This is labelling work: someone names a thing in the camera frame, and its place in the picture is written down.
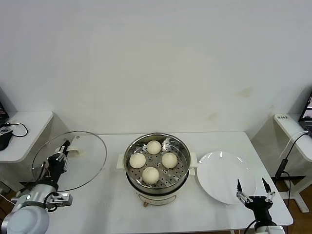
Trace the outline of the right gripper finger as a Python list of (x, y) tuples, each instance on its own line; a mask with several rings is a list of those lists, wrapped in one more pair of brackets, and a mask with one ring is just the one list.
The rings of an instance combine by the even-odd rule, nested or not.
[(265, 191), (266, 191), (266, 193), (267, 193), (265, 201), (266, 201), (266, 202), (272, 202), (272, 201), (273, 201), (273, 198), (274, 198), (274, 196), (275, 196), (275, 191), (273, 191), (273, 190), (271, 189), (270, 185), (266, 182), (266, 180), (265, 180), (264, 178), (262, 178), (262, 182), (263, 182)]
[(237, 180), (237, 192), (236, 192), (236, 197), (241, 203), (252, 203), (253, 200), (249, 198), (242, 190), (241, 184), (239, 179)]

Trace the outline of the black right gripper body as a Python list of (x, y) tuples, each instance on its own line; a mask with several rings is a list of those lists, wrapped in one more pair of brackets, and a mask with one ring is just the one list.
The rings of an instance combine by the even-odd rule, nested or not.
[(269, 209), (272, 207), (272, 201), (265, 196), (249, 196), (245, 207), (252, 210), (255, 218), (271, 218)]

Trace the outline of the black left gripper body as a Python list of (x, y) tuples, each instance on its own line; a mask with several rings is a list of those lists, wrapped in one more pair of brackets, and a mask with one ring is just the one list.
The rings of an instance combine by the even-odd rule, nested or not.
[(62, 161), (56, 161), (56, 156), (48, 157), (48, 170), (51, 176), (59, 176), (66, 172), (67, 157)]

